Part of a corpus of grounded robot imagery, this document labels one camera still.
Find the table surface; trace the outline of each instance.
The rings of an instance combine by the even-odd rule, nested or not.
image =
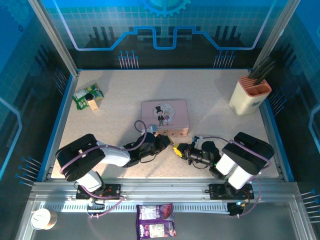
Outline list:
[[[268,142],[258,110],[250,115],[238,116],[228,104],[238,79],[247,74],[245,69],[83,70],[75,91],[97,83],[104,99],[95,111],[89,107],[77,110],[72,101],[60,148],[89,133],[113,146],[135,142],[140,134],[133,124],[141,119],[141,103],[158,100],[187,102],[189,133],[186,137],[173,137],[175,144],[191,143],[194,135],[219,136],[230,140],[238,132]],[[214,142],[220,150],[225,145],[221,140]],[[279,176],[273,158],[271,162],[271,167],[264,170],[260,177]],[[51,178],[64,178],[59,170],[56,160]],[[139,163],[130,168],[99,163],[93,170],[103,178],[212,177],[208,169],[189,166],[170,146],[149,163]]]

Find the metal pin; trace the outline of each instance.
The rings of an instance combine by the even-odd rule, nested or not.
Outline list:
[[[58,67],[56,68],[59,72],[59,74],[62,76],[62,78],[64,79],[65,82],[68,82],[66,76],[64,75],[64,73],[62,72],[62,69],[59,69]]]
[[[272,107],[272,106],[274,107],[274,106],[281,100],[281,98],[284,97],[284,96],[285,96],[285,94],[283,93],[282,96],[280,96],[276,101],[273,101],[273,102],[271,103],[271,107]]]
[[[272,100],[269,100],[270,104],[274,103],[279,98],[280,98],[280,95],[275,96]]]
[[[137,68],[139,68],[138,56],[135,56],[135,59],[136,59],[136,66]]]
[[[61,84],[59,78],[58,77],[53,77],[53,78],[54,78],[55,83],[61,88],[62,91],[64,91],[64,87]]]
[[[319,204],[319,199],[316,198],[314,201],[308,201],[308,202],[305,202],[303,204],[306,205],[306,204],[313,204],[313,203]]]
[[[227,58],[227,53],[228,53],[228,52],[229,52],[228,50],[225,51],[225,55],[224,55],[224,58],[223,58],[222,67],[224,67],[225,60],[226,60],[226,58]]]
[[[235,56],[235,55],[233,55],[233,56],[232,56],[232,61],[231,61],[231,63],[230,63],[229,68],[231,68],[231,67],[232,67],[232,64],[234,63],[235,58],[236,58],[236,56]]]
[[[35,171],[37,171],[37,172],[39,172],[39,170],[38,169],[35,169],[34,167],[32,167],[32,166],[30,166],[28,163],[25,165],[25,167],[28,169],[32,169],[32,170],[35,170]]]
[[[37,160],[33,159],[31,156],[29,156],[29,157],[28,157],[28,159],[29,159],[29,160],[32,160],[32,161],[35,161],[37,164],[40,164],[40,166],[42,165],[42,163],[41,163],[41,162],[39,162],[39,161],[37,161]]]
[[[280,90],[277,92],[275,91],[275,93],[269,98],[269,102],[271,100],[273,100],[281,91],[283,90],[283,87],[280,87]]]
[[[278,111],[276,111],[276,112],[273,114],[273,116],[274,116],[274,117],[277,116],[277,114],[280,113],[280,111],[281,111],[282,109],[284,109],[284,108],[285,108],[285,106],[282,105],[282,107],[281,107]]]
[[[53,80],[54,80],[54,82],[55,82],[55,87],[56,87],[56,88],[59,90],[59,92],[63,95],[64,90],[63,90],[63,88],[61,87],[61,85],[59,84],[58,80],[57,80],[55,77],[53,77]]]
[[[270,96],[269,101],[273,99],[275,96],[277,96],[277,93],[279,92],[279,89],[275,90],[274,94]]]
[[[274,112],[275,110],[278,110],[279,106],[282,105],[282,100],[280,100],[275,106],[271,107],[271,110]]]
[[[307,194],[316,194],[316,190],[312,189],[312,190],[309,191],[309,192],[306,192],[306,193],[301,194],[301,196],[307,195]]]
[[[222,59],[224,59],[225,58],[225,56],[221,56],[221,61],[220,61],[220,64],[219,64],[219,68],[220,68],[220,66],[221,66],[221,63],[222,63]]]
[[[38,166],[37,164],[34,164],[34,163],[31,162],[31,161],[28,161],[27,159],[25,159],[25,157],[22,157],[22,158],[21,158],[21,161],[22,161],[22,162],[30,163],[31,165],[33,165],[33,166],[35,166],[35,167],[37,167],[37,168],[40,168],[40,166]]]
[[[28,186],[30,186],[30,187],[33,187],[31,184],[28,184],[28,183],[26,183],[26,182],[24,182],[24,181],[22,181],[22,180],[19,181],[19,184],[20,184],[20,185],[21,185],[21,184],[24,184],[24,185],[28,185]]]
[[[218,55],[215,55],[215,57],[214,57],[214,63],[213,63],[213,68],[215,68],[215,65],[216,65],[217,59],[218,59]]]
[[[122,51],[119,51],[119,53],[121,54],[122,65],[123,67],[125,67],[124,56],[122,55]]]
[[[131,53],[132,53],[132,58],[133,58],[134,68],[136,68],[135,51],[131,51]]]
[[[126,53],[126,58],[128,59],[129,68],[131,68],[130,61],[129,61],[130,58],[129,58],[129,55],[128,55],[129,51],[125,51],[125,53]]]
[[[318,211],[307,211],[307,214],[314,214],[314,213],[320,213],[320,209]]]
[[[287,98],[280,104],[280,105],[278,105],[276,108],[274,107],[273,109],[274,110],[272,110],[274,113],[283,105],[283,104],[285,104],[286,102],[287,102]]]
[[[126,67],[126,69],[128,69],[127,56],[124,56],[123,58],[124,58],[124,62],[125,62],[125,67]]]
[[[231,59],[232,59],[232,56],[233,56],[234,53],[235,53],[235,50],[232,50],[232,51],[231,51],[231,56],[230,56],[229,62],[228,62],[228,64],[227,64],[228,66],[229,66],[229,64],[230,64],[230,62],[231,62]]]
[[[58,79],[58,81],[63,85],[63,88],[65,88],[67,86],[65,79],[62,77],[61,73],[59,71],[56,71],[54,73],[54,75],[56,76],[56,78]]]
[[[59,81],[60,81],[60,83],[62,84],[63,89],[66,89],[67,84],[65,83],[64,79],[63,79],[63,78],[61,78],[61,77],[58,77],[58,80],[59,80]]]
[[[134,64],[132,62],[132,56],[130,56],[130,61],[131,61],[131,68],[133,69],[134,68]]]
[[[22,176],[24,176],[24,177],[29,177],[29,178],[32,178],[32,179],[34,179],[34,180],[37,180],[36,177],[27,174],[25,171],[22,173]]]
[[[17,179],[17,178],[20,178],[20,179],[23,179],[23,180],[30,181],[30,182],[34,183],[34,181],[32,181],[32,180],[30,180],[30,179],[27,179],[27,178],[25,178],[25,177],[19,176],[18,173],[16,173],[16,174],[14,175],[14,177],[15,177],[16,179]]]
[[[119,59],[120,67],[122,69],[121,56],[118,56],[118,59]]]
[[[224,65],[224,68],[226,68],[227,67],[227,62],[228,62],[228,60],[230,59],[230,56],[228,55],[228,56],[226,56],[226,61],[225,61],[225,65]]]
[[[18,166],[18,169],[19,169],[19,170],[21,170],[21,169],[22,169],[22,170],[25,170],[25,171],[27,171],[27,172],[29,172],[29,173],[31,173],[31,174],[37,175],[37,174],[36,174],[36,173],[34,173],[33,171],[30,171],[30,170],[28,170],[28,169],[26,169],[26,168],[22,167],[21,165],[19,165],[19,166]]]
[[[319,195],[314,195],[314,196],[309,196],[309,197],[305,197],[305,198],[302,198],[302,200],[306,200],[306,199],[312,199],[312,198],[315,198],[315,197],[319,197]]]
[[[58,84],[55,84],[55,88],[58,89],[59,93],[63,96],[64,94],[62,93],[62,91],[60,90],[60,88],[58,87]]]
[[[308,206],[305,209],[312,209],[312,208],[316,208],[316,207],[320,207],[320,205],[316,205],[316,206]]]
[[[219,51],[219,57],[218,57],[218,63],[219,63],[219,60],[220,60],[220,56],[221,56],[221,54],[223,53],[223,51],[222,50],[220,50]]]

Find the green snack bag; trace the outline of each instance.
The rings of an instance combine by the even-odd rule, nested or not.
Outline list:
[[[85,98],[86,94],[92,94],[94,96],[94,99],[96,102],[102,100],[104,98],[104,94],[99,89],[98,85],[96,83],[92,84],[91,86],[86,87],[85,89],[75,93],[72,96],[72,99],[76,103],[76,109],[82,110],[88,107],[87,100]]]

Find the pink tin box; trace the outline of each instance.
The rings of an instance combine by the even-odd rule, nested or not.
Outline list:
[[[185,100],[144,101],[141,120],[146,127],[156,125],[157,133],[172,137],[187,136],[189,117]]]

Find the blue wall panel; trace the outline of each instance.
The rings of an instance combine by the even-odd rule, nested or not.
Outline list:
[[[70,73],[27,0],[0,0],[0,44],[0,238],[12,240]]]
[[[46,0],[43,3],[79,68],[126,69],[127,65],[134,67],[121,65],[118,61],[118,57],[123,58],[121,51],[135,51],[140,68],[250,68],[286,2]],[[223,57],[228,57],[228,64],[219,64]]]
[[[319,9],[319,1],[300,2],[271,54],[278,60],[277,69],[267,78],[293,175],[309,188],[319,186],[320,173]]]

